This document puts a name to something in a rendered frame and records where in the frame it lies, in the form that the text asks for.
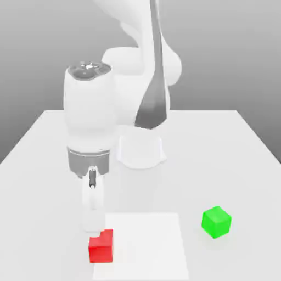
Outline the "small red cube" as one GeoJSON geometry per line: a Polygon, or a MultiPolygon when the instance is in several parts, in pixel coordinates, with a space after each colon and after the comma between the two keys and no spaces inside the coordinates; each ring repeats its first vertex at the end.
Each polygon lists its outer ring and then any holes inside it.
{"type": "Polygon", "coordinates": [[[105,229],[99,237],[90,237],[88,243],[90,263],[113,262],[113,230],[105,229]]]}

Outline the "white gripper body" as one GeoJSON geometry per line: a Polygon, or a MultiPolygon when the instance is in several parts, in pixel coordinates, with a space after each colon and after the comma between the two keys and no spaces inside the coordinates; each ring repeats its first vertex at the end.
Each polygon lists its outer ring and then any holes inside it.
{"type": "Polygon", "coordinates": [[[96,185],[90,187],[90,175],[87,173],[82,180],[82,204],[90,210],[103,207],[104,202],[104,176],[96,177],[96,185]]]}

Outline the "small green cube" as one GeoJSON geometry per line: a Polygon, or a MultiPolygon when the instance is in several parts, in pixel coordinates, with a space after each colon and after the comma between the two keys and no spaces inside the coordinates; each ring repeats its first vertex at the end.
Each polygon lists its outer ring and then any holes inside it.
{"type": "Polygon", "coordinates": [[[221,207],[215,206],[203,212],[201,226],[213,239],[227,234],[232,217],[221,207]]]}

